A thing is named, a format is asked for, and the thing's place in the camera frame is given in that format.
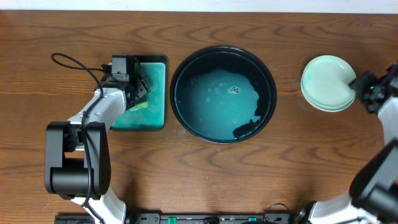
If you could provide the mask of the green yellow sponge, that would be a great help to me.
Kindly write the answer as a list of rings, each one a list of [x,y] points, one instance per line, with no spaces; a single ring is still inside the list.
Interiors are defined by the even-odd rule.
[[[140,102],[137,102],[137,103],[136,103],[133,107],[131,107],[129,110],[130,110],[130,111],[135,111],[135,110],[143,109],[143,108],[148,107],[148,105],[149,105],[149,103],[148,103],[147,100],[140,101]]]

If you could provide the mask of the mint plate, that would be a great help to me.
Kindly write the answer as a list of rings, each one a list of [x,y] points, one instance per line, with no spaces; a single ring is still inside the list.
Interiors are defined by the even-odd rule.
[[[322,55],[312,59],[304,68],[301,84],[306,87],[319,86],[326,90],[327,87],[337,89],[347,87],[356,78],[352,67],[343,59],[333,55]]]
[[[327,87],[326,90],[319,86],[301,84],[304,98],[316,109],[337,112],[349,107],[354,101],[354,91],[347,87],[337,89]]]

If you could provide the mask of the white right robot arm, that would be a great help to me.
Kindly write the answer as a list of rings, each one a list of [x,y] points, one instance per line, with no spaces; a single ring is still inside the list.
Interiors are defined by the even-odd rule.
[[[384,148],[356,175],[348,194],[303,208],[295,223],[397,222],[397,64],[381,78],[366,72],[349,87],[381,121]]]

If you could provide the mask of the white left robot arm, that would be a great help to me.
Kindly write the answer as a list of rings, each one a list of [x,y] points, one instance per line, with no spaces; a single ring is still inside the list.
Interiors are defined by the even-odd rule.
[[[125,223],[127,205],[110,187],[107,132],[150,88],[141,75],[128,82],[100,82],[93,98],[67,121],[45,131],[45,188],[83,207],[95,223]]]

